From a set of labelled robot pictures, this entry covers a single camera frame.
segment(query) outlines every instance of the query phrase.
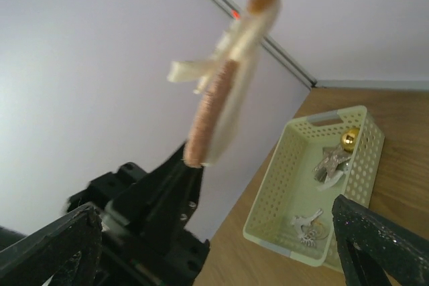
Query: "wooden table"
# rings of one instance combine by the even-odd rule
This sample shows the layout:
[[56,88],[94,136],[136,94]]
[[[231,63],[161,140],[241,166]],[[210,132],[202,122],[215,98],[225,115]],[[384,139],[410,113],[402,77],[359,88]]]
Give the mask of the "wooden table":
[[[370,209],[429,239],[429,93],[314,89],[296,117],[360,104],[385,134]],[[309,267],[243,238],[244,223],[272,153],[212,239],[196,286],[345,285],[340,273]]]

